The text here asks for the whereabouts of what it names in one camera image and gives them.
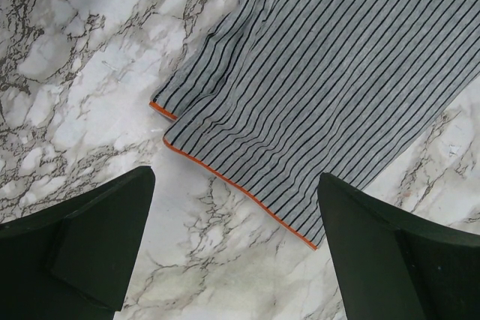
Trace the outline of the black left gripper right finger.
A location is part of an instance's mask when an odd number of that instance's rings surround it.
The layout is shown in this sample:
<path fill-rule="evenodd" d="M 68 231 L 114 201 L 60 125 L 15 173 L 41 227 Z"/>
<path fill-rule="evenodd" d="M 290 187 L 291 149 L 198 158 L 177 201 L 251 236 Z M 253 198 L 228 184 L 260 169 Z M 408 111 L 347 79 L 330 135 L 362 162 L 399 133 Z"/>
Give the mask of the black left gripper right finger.
<path fill-rule="evenodd" d="M 348 319 L 478 319 L 479 236 L 323 173 L 325 236 Z"/>

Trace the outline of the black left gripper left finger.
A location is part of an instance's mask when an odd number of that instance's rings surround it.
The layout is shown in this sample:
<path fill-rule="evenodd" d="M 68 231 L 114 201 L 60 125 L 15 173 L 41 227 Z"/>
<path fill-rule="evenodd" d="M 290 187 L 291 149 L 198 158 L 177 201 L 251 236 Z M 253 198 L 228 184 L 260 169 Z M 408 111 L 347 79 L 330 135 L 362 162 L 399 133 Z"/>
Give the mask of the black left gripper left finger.
<path fill-rule="evenodd" d="M 113 319 L 123 303 L 155 188 L 139 166 L 1 225 L 2 319 Z"/>

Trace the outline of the grey striped underwear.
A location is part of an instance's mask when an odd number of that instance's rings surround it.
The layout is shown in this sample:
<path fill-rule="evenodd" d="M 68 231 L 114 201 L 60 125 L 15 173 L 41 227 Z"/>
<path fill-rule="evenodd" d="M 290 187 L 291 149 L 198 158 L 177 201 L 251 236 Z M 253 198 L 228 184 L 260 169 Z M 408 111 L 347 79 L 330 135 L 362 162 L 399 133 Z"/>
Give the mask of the grey striped underwear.
<path fill-rule="evenodd" d="M 151 98 L 163 140 L 309 247 L 479 75 L 479 0 L 239 0 Z"/>

